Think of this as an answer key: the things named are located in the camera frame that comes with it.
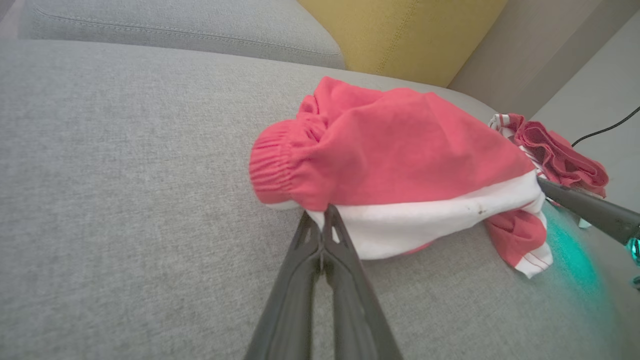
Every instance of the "yellow cushion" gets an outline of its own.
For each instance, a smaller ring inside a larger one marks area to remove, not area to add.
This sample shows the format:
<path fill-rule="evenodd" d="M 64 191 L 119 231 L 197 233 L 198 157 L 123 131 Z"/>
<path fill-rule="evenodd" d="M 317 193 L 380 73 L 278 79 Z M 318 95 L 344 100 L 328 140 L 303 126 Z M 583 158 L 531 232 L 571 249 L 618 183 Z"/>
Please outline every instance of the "yellow cushion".
<path fill-rule="evenodd" d="M 507 0 L 298 0 L 347 69 L 447 86 Z"/>

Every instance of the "sofa cushion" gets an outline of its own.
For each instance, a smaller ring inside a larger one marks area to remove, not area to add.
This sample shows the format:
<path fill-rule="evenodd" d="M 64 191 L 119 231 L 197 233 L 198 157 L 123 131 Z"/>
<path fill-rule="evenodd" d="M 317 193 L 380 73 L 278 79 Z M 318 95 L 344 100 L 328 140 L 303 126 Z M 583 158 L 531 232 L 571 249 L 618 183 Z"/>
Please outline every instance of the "sofa cushion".
<path fill-rule="evenodd" d="M 19 36 L 344 68 L 331 35 L 296 0 L 28 0 Z"/>
<path fill-rule="evenodd" d="M 0 43 L 0 358 L 242 358 L 300 216 L 255 198 L 250 149 L 323 76 L 493 113 L 452 90 L 343 70 Z M 556 262 L 532 280 L 482 225 L 365 263 L 406 359 L 621 358 L 629 334 L 606 288 L 545 211 Z M 314 358 L 331 359 L 324 280 L 314 316 Z"/>

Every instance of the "white trim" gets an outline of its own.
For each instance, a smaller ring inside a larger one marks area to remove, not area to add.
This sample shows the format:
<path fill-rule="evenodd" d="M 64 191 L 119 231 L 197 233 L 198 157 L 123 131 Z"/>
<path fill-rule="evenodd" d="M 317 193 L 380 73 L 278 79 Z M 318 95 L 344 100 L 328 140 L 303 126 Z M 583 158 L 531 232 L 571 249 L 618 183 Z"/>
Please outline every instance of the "white trim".
<path fill-rule="evenodd" d="M 544 195 L 536 170 L 460 197 L 402 204 L 337 208 L 361 259 L 383 259 L 415 250 L 439 237 L 476 225 L 484 219 L 523 208 L 546 224 Z M 324 214 L 307 211 L 319 227 Z"/>
<path fill-rule="evenodd" d="M 553 263 L 551 248 L 545 242 L 541 247 L 526 253 L 514 268 L 531 279 L 534 275 L 548 269 Z"/>

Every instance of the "pink cloth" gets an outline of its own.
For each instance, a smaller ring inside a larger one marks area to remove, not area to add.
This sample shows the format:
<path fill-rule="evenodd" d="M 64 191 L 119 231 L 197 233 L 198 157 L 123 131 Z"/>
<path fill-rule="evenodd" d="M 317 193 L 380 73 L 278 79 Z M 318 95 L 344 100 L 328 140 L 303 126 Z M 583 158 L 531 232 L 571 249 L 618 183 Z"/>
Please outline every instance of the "pink cloth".
<path fill-rule="evenodd" d="M 552 261 L 535 166 L 434 93 L 324 78 L 295 119 L 260 134 L 249 172 L 272 207 L 294 202 L 320 222 L 318 212 L 338 206 L 363 259 L 423 249 L 489 218 L 511 266 L 530 277 Z"/>
<path fill-rule="evenodd" d="M 609 176 L 602 164 L 579 154 L 566 139 L 537 121 L 526 121 L 518 114 L 509 114 L 509 120 L 504 126 L 515 133 L 515 143 L 529 149 L 549 180 L 605 197 Z"/>

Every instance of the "sofa seat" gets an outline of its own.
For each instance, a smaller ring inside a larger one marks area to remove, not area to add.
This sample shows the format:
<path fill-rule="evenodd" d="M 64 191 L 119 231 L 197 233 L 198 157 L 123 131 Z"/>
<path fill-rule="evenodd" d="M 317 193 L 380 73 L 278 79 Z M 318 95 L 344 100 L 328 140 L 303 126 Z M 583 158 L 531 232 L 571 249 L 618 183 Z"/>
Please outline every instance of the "sofa seat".
<path fill-rule="evenodd" d="M 241 359 L 300 216 L 256 199 L 251 146 L 323 76 L 494 113 L 424 84 L 159 47 L 5 41 L 0 64 L 2 359 Z M 405 359 L 624 358 L 589 252 L 545 213 L 555 263 L 531 280 L 481 224 L 365 262 Z M 313 349 L 333 358 L 324 280 Z"/>

